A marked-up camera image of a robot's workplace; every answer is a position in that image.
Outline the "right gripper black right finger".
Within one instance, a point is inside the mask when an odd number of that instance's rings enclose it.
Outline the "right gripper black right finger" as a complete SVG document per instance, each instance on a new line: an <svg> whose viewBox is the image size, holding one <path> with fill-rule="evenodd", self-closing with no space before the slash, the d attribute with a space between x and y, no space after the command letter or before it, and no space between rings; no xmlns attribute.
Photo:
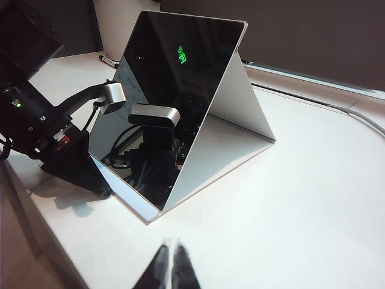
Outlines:
<svg viewBox="0 0 385 289"><path fill-rule="evenodd" d="M172 288L201 288L186 247L178 242L171 270Z"/></svg>

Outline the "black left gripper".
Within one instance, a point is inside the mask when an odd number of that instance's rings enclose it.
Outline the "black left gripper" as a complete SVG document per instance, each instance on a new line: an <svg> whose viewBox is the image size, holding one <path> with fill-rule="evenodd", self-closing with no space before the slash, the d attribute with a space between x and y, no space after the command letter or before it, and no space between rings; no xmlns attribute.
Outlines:
<svg viewBox="0 0 385 289"><path fill-rule="evenodd" d="M56 110L7 110L5 156L11 151L43 162L41 169L100 197L112 188L88 153L89 133Z"/></svg>

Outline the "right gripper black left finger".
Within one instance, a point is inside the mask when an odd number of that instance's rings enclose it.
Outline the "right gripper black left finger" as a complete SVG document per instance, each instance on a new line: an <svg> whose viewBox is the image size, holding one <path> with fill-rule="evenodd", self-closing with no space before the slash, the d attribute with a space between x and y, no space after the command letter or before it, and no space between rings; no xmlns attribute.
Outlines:
<svg viewBox="0 0 385 289"><path fill-rule="evenodd" d="M163 242L134 288L165 289L168 282L169 253L168 243Z"/></svg>

